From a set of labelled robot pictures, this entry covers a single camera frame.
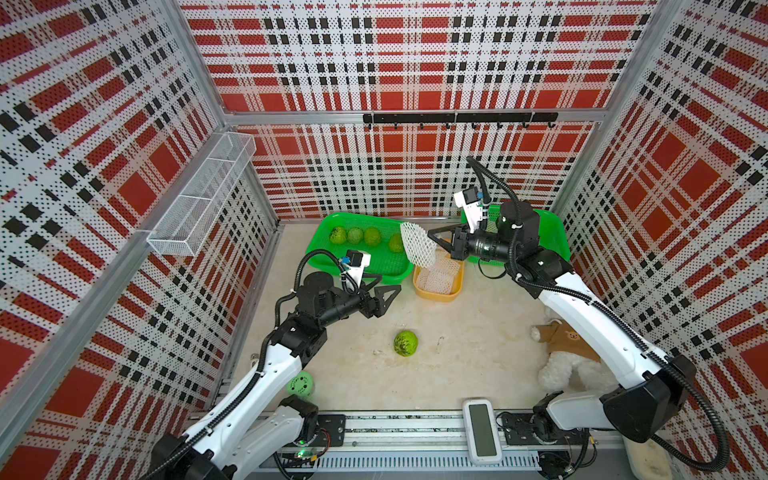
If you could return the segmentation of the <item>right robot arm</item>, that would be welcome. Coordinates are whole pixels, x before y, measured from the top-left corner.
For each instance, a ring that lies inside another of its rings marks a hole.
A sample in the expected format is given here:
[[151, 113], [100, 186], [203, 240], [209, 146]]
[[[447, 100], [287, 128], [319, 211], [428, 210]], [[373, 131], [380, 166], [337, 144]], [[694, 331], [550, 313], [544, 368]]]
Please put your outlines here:
[[[635, 332], [562, 255], [541, 243], [541, 217], [530, 203], [478, 160], [467, 162], [480, 184], [454, 196], [466, 221], [447, 226], [449, 241], [441, 239], [440, 229], [429, 231], [429, 238], [454, 260], [500, 262], [517, 285], [575, 329], [618, 382], [605, 391], [549, 394], [534, 409], [534, 421], [545, 432], [541, 439], [574, 429], [610, 429], [636, 443], [651, 440], [692, 469], [723, 470], [730, 461], [728, 433], [715, 408], [695, 388], [692, 362], [666, 354]], [[688, 457], [658, 434], [688, 399], [712, 426], [716, 450], [710, 460]]]

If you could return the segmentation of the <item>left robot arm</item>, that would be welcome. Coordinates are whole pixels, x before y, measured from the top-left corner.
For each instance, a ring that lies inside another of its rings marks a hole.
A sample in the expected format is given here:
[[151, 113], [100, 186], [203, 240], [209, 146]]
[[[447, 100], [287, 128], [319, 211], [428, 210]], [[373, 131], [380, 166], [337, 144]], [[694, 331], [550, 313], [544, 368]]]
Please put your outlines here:
[[182, 435], [164, 435], [153, 447], [148, 479], [245, 479], [289, 444], [307, 445], [322, 429], [318, 408], [298, 395], [283, 399], [266, 419], [265, 408], [319, 352], [333, 323], [359, 313], [382, 317], [401, 288], [367, 272], [369, 254], [341, 258], [325, 249], [299, 262], [292, 290], [275, 305], [296, 301], [277, 315], [246, 376]]

